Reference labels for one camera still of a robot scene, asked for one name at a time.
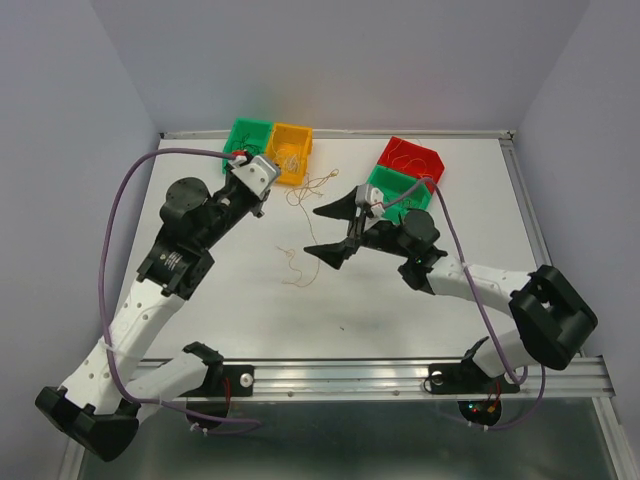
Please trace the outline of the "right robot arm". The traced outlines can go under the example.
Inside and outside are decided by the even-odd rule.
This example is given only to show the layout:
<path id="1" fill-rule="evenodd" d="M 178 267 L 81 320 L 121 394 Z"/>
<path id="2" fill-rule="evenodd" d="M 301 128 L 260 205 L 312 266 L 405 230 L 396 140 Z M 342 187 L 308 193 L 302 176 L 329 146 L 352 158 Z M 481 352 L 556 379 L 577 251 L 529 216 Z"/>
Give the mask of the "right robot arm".
<path id="1" fill-rule="evenodd" d="M 461 255 L 437 248 L 440 233 L 427 211 L 411 208 L 392 221 L 384 217 L 390 207 L 378 188 L 355 187 L 313 211 L 347 221 L 345 239 L 305 251 L 334 269 L 361 248 L 395 255 L 404 260 L 398 272 L 412 290 L 476 304 L 487 336 L 459 362 L 430 366 L 427 391 L 478 392 L 505 377 L 519 385 L 516 372 L 531 366 L 567 368 L 598 319 L 559 269 L 543 264 L 534 272 L 521 272 L 469 264 Z"/>

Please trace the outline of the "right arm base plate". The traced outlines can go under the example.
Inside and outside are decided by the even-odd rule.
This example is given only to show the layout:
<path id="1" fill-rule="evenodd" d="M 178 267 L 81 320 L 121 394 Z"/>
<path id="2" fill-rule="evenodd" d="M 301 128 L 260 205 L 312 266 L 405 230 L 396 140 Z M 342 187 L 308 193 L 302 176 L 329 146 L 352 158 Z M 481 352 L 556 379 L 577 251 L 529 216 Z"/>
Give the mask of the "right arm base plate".
<path id="1" fill-rule="evenodd" d="M 423 381 L 423 389 L 433 395 L 488 394 L 492 387 L 507 394 L 520 391 L 503 376 L 488 376 L 473 362 L 431 363 Z"/>

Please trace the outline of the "red plastic bin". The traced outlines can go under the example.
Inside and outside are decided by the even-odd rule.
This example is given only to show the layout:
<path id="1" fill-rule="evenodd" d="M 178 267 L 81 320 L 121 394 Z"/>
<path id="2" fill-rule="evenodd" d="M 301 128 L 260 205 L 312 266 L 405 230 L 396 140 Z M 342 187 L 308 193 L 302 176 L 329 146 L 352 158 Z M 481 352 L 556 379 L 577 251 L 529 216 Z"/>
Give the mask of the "red plastic bin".
<path id="1" fill-rule="evenodd" d="M 438 183 L 445 171 L 440 155 L 431 149 L 392 136 L 377 164 L 419 179 L 430 177 Z"/>

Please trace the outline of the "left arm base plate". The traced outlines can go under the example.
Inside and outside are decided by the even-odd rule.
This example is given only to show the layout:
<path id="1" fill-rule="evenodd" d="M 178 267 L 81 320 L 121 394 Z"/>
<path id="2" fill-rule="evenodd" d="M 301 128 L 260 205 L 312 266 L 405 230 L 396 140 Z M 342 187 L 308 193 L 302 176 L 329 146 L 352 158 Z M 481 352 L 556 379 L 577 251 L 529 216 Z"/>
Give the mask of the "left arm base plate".
<path id="1" fill-rule="evenodd" d="M 255 367 L 251 364 L 199 364 L 178 383 L 180 397 L 251 397 L 255 381 Z"/>

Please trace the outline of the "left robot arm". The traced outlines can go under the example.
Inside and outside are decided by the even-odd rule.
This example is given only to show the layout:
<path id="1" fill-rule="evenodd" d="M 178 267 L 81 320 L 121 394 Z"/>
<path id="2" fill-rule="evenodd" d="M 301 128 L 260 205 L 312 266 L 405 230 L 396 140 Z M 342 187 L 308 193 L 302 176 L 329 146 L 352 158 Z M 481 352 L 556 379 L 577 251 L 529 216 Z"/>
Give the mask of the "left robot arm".
<path id="1" fill-rule="evenodd" d="M 131 377 L 213 266 L 211 248 L 247 214 L 262 214 L 275 179 L 263 167 L 246 166 L 230 170 L 215 193 L 194 177 L 169 187 L 163 225 L 106 333 L 59 387 L 45 387 L 36 397 L 36 407 L 58 430 L 112 461 L 143 421 L 175 398 L 196 390 L 229 397 L 222 355 L 201 342 L 153 373 Z"/>

